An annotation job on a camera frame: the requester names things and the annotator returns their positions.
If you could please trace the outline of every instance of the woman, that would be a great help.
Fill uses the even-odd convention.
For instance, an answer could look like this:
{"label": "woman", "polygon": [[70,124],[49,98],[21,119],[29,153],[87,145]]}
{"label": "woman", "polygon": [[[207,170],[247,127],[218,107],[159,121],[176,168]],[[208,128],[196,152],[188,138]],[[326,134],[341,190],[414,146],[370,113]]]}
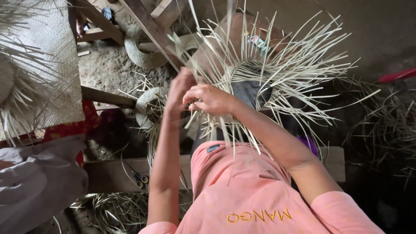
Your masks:
{"label": "woman", "polygon": [[[249,144],[205,142],[191,158],[194,202],[178,213],[179,125],[186,104],[241,121],[272,155]],[[300,194],[290,186],[295,180]],[[214,86],[196,85],[183,68],[172,81],[150,179],[144,233],[383,233],[282,127]]]}

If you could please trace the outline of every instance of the pink t-shirt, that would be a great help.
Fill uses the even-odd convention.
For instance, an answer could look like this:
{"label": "pink t-shirt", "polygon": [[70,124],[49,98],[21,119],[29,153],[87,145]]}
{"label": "pink t-shirt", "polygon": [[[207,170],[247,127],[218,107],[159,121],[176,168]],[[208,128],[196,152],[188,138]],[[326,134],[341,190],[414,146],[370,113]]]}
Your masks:
{"label": "pink t-shirt", "polygon": [[327,192],[308,207],[287,171],[246,143],[229,149],[224,141],[203,143],[191,171],[194,202],[179,227],[157,222],[140,234],[383,233],[346,193]]}

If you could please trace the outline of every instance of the purple object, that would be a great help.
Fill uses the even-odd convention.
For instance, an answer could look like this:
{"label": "purple object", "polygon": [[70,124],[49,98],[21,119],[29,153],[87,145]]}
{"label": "purple object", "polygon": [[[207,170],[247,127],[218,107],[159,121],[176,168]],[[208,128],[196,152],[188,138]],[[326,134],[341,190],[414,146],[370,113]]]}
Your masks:
{"label": "purple object", "polygon": [[318,157],[318,149],[316,148],[316,145],[315,145],[315,143],[313,142],[313,140],[308,136],[308,135],[306,135],[306,136],[300,136],[300,135],[298,135],[298,136],[296,136],[296,138],[297,139],[299,139],[304,145],[306,145],[306,147],[308,147],[309,148],[309,144],[311,145],[311,147],[309,148],[311,151],[312,151],[312,153],[316,156],[316,157]]}

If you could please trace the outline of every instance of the woven mat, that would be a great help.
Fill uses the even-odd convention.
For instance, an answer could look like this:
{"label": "woven mat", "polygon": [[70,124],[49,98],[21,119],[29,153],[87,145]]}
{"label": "woven mat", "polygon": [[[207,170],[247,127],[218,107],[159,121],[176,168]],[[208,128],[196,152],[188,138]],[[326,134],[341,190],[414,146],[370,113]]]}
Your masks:
{"label": "woven mat", "polygon": [[[22,5],[32,6],[38,2],[39,0],[25,0],[22,1]],[[38,9],[32,9],[39,15],[21,20],[27,23],[25,26],[29,29],[12,30],[16,35],[9,36],[15,41],[39,47],[42,52],[50,54],[40,56],[51,61],[48,62],[51,66],[51,70],[48,72],[58,77],[31,67],[31,65],[38,66],[36,64],[21,64],[29,71],[58,82],[57,87],[62,92],[57,101],[53,102],[58,108],[37,111],[36,115],[40,114],[36,118],[39,121],[39,128],[85,120],[81,103],[77,44],[69,26],[67,6],[66,0],[41,1],[36,5]],[[18,133],[25,134],[26,132],[23,131],[23,128],[18,128]],[[4,129],[0,125],[0,140],[4,139]]]}

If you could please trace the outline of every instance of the scissors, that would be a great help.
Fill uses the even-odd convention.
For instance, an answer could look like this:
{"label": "scissors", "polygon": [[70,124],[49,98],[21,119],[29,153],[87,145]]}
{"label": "scissors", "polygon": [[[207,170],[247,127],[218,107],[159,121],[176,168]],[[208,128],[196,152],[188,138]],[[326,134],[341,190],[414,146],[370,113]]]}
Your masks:
{"label": "scissors", "polygon": [[137,187],[139,187],[140,189],[144,189],[145,188],[145,184],[148,184],[149,183],[149,176],[147,176],[147,175],[140,175],[126,161],[123,160],[123,162],[125,164],[127,164],[127,166],[130,167],[130,169],[132,170],[132,172],[134,172],[133,177],[136,179],[136,185],[137,185]]}

